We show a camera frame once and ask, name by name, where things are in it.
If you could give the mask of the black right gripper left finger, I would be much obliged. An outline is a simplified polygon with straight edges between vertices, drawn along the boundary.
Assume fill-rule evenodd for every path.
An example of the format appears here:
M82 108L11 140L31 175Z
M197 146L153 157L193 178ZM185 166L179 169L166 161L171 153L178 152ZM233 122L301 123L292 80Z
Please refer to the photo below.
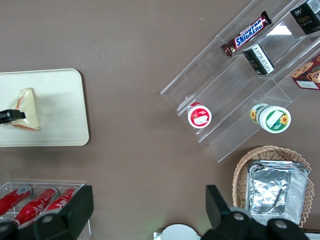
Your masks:
M91 185L81 187L58 213L47 213L18 229L13 222L0 224L2 240L76 240L94 211Z

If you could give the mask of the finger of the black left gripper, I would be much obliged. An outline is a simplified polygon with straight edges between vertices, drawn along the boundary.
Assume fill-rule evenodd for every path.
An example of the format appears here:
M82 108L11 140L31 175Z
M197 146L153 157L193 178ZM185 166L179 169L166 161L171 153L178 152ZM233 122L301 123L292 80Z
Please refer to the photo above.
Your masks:
M0 124L6 124L11 121L25 119L26 115L18 109L6 109L0 112Z

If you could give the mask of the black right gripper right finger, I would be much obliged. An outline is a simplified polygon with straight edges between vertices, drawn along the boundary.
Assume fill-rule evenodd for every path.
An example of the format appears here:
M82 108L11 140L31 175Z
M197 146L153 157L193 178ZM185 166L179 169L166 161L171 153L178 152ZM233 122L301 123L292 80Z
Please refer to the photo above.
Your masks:
M205 189L205 207L211 224L205 240L307 240L307 235L293 222L273 218L267 225L247 214L231 211L216 185Z

